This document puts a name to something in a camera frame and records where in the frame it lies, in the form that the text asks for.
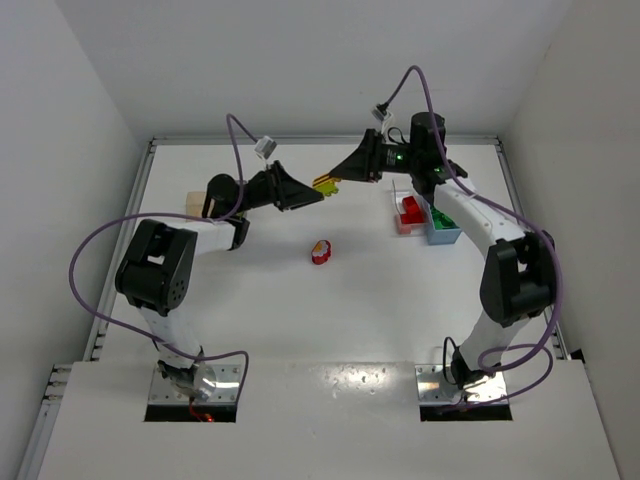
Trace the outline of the red rounded lego brick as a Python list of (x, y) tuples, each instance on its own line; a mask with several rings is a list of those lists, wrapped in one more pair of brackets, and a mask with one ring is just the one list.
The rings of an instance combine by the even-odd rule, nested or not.
[(414, 214), (420, 212), (420, 205), (413, 196), (407, 196), (402, 199), (402, 206), (406, 214)]

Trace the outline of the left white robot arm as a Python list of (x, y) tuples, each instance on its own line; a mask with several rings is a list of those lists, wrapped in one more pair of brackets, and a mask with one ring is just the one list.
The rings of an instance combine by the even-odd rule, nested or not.
[(190, 321), (178, 311), (196, 257), (240, 248), (250, 210), (267, 205), (295, 210), (323, 199), (321, 192), (291, 177), (275, 161), (247, 182), (228, 174), (214, 176), (207, 185), (201, 221), (139, 223), (117, 270), (115, 288), (146, 321), (159, 352), (160, 373), (175, 390), (204, 399), (215, 388), (204, 349)]

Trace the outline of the green curved lego brick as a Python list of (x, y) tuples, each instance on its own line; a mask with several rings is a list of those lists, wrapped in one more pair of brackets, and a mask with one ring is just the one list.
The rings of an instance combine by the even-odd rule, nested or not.
[(452, 219), (436, 209), (434, 206), (430, 206), (430, 214), (431, 223), (435, 230), (451, 230), (458, 228)]

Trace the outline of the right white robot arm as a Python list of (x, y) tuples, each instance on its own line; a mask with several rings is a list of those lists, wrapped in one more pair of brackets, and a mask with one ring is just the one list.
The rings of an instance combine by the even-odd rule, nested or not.
[(523, 327), (555, 302), (557, 281), (549, 237), (524, 229), (482, 201), (466, 171), (448, 160), (445, 137), (444, 118), (420, 112), (411, 118), (408, 143), (389, 143), (382, 133), (368, 129), (356, 150), (330, 174), (369, 183), (385, 172), (409, 175), (414, 190), (451, 219), (482, 255), (482, 312), (455, 348), (445, 375), (463, 388), (500, 367), (503, 353)]

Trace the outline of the red flower lego brick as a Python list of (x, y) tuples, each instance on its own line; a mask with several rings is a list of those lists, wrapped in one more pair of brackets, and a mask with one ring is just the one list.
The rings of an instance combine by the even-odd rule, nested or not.
[(311, 261), (314, 265), (326, 263), (332, 255), (332, 245), (328, 240), (319, 240), (311, 250)]

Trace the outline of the yellow striped lego brick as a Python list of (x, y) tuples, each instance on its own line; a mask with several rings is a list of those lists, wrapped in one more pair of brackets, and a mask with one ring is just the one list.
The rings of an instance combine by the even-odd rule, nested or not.
[(330, 197), (339, 192), (339, 178), (331, 177), (328, 174), (317, 177), (313, 180), (312, 188), (321, 193), (324, 197)]

